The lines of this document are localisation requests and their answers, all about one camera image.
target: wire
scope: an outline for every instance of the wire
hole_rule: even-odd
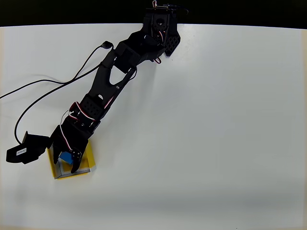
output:
[[[91,119],[92,121],[95,121],[94,118],[91,118],[91,117],[89,117],[88,115],[86,115],[86,113],[81,109],[81,107],[80,107],[80,105],[79,105],[78,102],[75,102],[75,103],[76,103],[76,105],[78,106],[79,110],[81,111],[81,113],[82,113],[84,116],[86,116],[88,119]]]
[[[160,36],[161,36],[161,38],[162,38],[162,42],[163,42],[163,36],[162,36],[162,33],[159,31],[159,34],[160,34]]]
[[[136,76],[137,72],[138,72],[138,68],[137,68],[137,67],[135,67],[135,73],[134,73],[134,76],[133,76],[132,78],[130,78],[130,79],[129,79],[129,81],[131,81],[131,80],[133,80],[133,79],[135,78],[135,76]]]
[[[158,57],[157,59],[155,59],[154,61],[156,62],[156,63],[158,63],[158,64],[161,64],[162,63],[162,61],[161,61],[161,59]]]
[[[69,81],[69,82],[67,82],[67,83],[64,83],[64,84],[62,84],[61,86],[56,87],[55,89],[53,89],[53,90],[51,90],[51,91],[45,93],[43,96],[39,97],[39,98],[36,99],[34,102],[32,102],[32,103],[24,110],[24,112],[20,115],[20,117],[18,118],[18,120],[17,120],[17,122],[16,122],[15,129],[14,129],[14,135],[15,135],[16,141],[17,141],[19,144],[21,144],[21,142],[19,141],[19,139],[18,139],[18,137],[17,137],[17,127],[18,127],[18,124],[19,124],[19,122],[21,121],[22,117],[25,115],[25,113],[26,113],[33,105],[35,105],[37,102],[39,102],[40,100],[42,100],[44,97],[48,96],[49,94],[53,93],[54,91],[59,90],[59,89],[65,87],[66,85],[69,85],[69,84],[71,84],[71,83],[73,83],[73,82],[75,82],[75,81],[77,81],[77,80],[79,80],[79,79],[85,77],[86,75],[90,74],[91,72],[93,72],[93,71],[95,71],[97,68],[99,68],[99,66],[100,66],[100,64],[97,65],[96,67],[94,67],[93,69],[91,69],[90,71],[86,72],[85,74],[79,76],[78,78],[72,79],[71,81]]]
[[[12,94],[12,93],[14,93],[14,92],[16,92],[16,91],[19,91],[19,90],[21,90],[21,89],[23,89],[23,88],[25,88],[25,87],[27,87],[27,86],[29,86],[29,85],[32,85],[32,84],[35,84],[35,83],[38,83],[38,82],[48,81],[48,82],[52,82],[52,83],[56,83],[56,84],[66,84],[66,83],[68,83],[68,82],[70,82],[70,81],[76,79],[76,77],[77,77],[77,76],[79,75],[79,73],[82,71],[82,69],[84,68],[84,66],[85,66],[86,63],[88,62],[88,60],[91,58],[91,56],[94,54],[94,52],[96,52],[96,50],[99,49],[99,48],[101,48],[101,46],[98,46],[98,47],[96,47],[96,48],[93,50],[93,52],[90,54],[90,56],[89,56],[89,57],[87,58],[87,60],[84,62],[83,66],[79,69],[79,71],[78,71],[77,74],[73,77],[73,79],[71,79],[71,80],[69,80],[69,81],[67,81],[67,82],[61,82],[61,81],[55,81],[55,80],[49,80],[49,79],[36,80],[36,81],[31,82],[31,83],[28,83],[28,84],[26,84],[26,85],[24,85],[24,86],[22,86],[22,87],[20,87],[20,88],[18,88],[18,89],[16,89],[16,90],[13,90],[13,91],[11,91],[11,92],[8,92],[8,93],[5,94],[5,95],[2,95],[2,96],[0,97],[0,99],[2,99],[3,97],[6,97],[6,96],[8,96],[8,95],[10,95],[10,94]]]
[[[71,117],[71,118],[72,118],[72,119],[74,119],[74,120],[79,121],[79,119],[78,119],[78,118],[76,118],[75,116],[71,115],[70,113],[68,113],[68,116],[69,116],[69,117]]]
[[[66,142],[67,147],[69,148],[70,151],[72,151],[72,148],[69,146],[69,143],[68,143],[68,141],[67,141],[67,139],[66,139],[66,137],[65,137],[65,135],[64,135],[64,133],[63,133],[63,129],[62,129],[63,117],[64,117],[64,115],[65,115],[67,112],[68,112],[68,110],[63,114],[62,119],[61,119],[61,123],[59,124],[59,128],[61,129],[61,132],[62,132],[62,135],[63,135],[63,137],[64,137],[64,140],[65,140],[65,142]]]
[[[104,109],[110,104],[111,100],[113,99],[113,97],[110,98],[110,100],[106,103]]]

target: yellow box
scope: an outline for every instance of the yellow box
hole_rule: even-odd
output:
[[[71,173],[72,165],[66,163],[61,158],[59,158],[59,161],[56,164],[53,163],[53,147],[52,146],[51,148],[47,149],[47,152],[49,156],[52,174],[53,174],[54,179],[56,180],[85,175],[85,174],[92,172],[96,168],[90,140],[88,141],[85,152],[83,154],[80,167],[74,173]]]

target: label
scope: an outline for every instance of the label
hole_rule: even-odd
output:
[[[20,155],[20,154],[23,154],[23,153],[25,153],[25,152],[27,152],[27,148],[24,148],[24,149],[22,149],[22,150],[17,151],[17,152],[16,152],[16,156],[18,156],[18,155]]]

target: white surface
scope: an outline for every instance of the white surface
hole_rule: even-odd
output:
[[[105,40],[131,25],[10,27],[1,94],[45,74],[70,79]],[[147,61],[93,138],[93,174],[54,181],[46,154],[9,164],[13,128],[40,83],[1,100],[4,224],[59,229],[249,229],[302,225],[304,77],[301,32],[179,25],[181,43]],[[100,50],[87,70],[106,55]],[[94,74],[34,106],[18,128],[49,136]]]

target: robotic arm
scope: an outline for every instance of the robotic arm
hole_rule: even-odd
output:
[[[106,41],[104,48],[112,48],[100,63],[93,85],[80,103],[75,102],[69,109],[69,115],[58,125],[51,137],[30,135],[26,132],[22,144],[7,150],[7,162],[27,164],[35,161],[46,148],[53,148],[54,163],[61,152],[68,152],[72,158],[72,170],[78,170],[88,139],[99,126],[120,92],[133,79],[137,65],[143,61],[153,62],[165,53],[171,56],[180,36],[177,31],[178,6],[154,5],[146,9],[143,28],[134,32],[127,40],[121,41],[114,49]],[[110,83],[113,67],[121,70],[124,79],[115,85]]]

